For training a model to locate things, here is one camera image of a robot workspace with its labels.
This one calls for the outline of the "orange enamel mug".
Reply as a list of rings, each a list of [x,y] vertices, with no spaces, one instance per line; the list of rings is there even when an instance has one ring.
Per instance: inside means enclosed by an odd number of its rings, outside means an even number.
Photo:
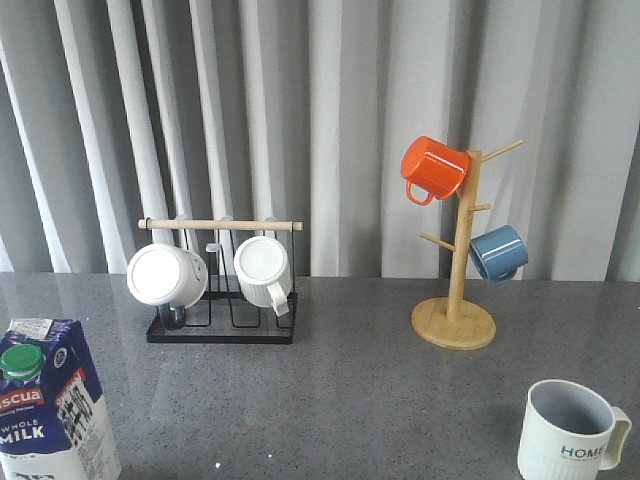
[[[468,153],[427,136],[418,137],[401,162],[407,198],[422,206],[435,198],[448,198],[463,183],[470,163]]]

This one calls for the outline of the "blue white milk carton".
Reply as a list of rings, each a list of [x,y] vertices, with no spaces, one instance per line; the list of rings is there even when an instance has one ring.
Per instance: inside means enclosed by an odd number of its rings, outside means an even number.
[[[80,322],[10,322],[1,340],[1,469],[7,479],[120,477],[106,400]]]

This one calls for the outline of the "wooden mug tree stand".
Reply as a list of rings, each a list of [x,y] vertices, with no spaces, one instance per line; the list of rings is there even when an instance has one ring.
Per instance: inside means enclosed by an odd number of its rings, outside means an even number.
[[[456,191],[458,209],[454,242],[445,242],[423,233],[422,238],[452,251],[448,295],[418,303],[411,313],[413,330],[423,339],[453,350],[476,350],[494,339],[496,324],[481,306],[463,299],[471,233],[477,212],[491,208],[477,202],[482,164],[524,143],[516,140],[489,154],[469,150],[470,166],[466,178]]]

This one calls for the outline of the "cream ribbed HOME mug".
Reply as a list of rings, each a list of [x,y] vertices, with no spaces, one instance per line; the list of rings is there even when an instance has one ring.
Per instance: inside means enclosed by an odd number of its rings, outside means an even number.
[[[517,467],[524,479],[594,479],[621,461],[632,421],[600,394],[545,379],[527,393]]]

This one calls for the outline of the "white smiley face mug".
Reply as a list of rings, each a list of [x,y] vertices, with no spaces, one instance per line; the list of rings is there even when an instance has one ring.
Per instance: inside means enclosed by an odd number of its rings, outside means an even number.
[[[208,277],[198,254],[165,244],[143,247],[127,267],[129,291],[139,302],[155,306],[168,330],[185,326],[186,310],[202,298]]]

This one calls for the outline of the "grey pleated curtain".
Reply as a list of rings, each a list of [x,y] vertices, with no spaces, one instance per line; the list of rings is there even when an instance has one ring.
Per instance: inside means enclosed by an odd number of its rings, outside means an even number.
[[[400,162],[484,166],[525,279],[639,277],[635,1],[5,1],[1,268],[122,273],[144,217],[299,220],[301,275],[442,278],[451,200]]]

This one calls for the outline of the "blue enamel mug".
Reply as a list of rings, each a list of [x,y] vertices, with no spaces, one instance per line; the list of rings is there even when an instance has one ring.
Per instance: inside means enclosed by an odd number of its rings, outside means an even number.
[[[481,278],[505,282],[529,261],[525,242],[510,225],[503,225],[470,242],[470,258]]]

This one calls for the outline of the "white ribbed mug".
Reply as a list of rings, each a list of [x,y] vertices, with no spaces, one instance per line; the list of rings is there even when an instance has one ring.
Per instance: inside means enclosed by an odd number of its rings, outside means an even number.
[[[245,240],[234,255],[234,269],[251,304],[271,308],[278,317],[289,312],[293,282],[287,251],[279,241],[268,236]]]

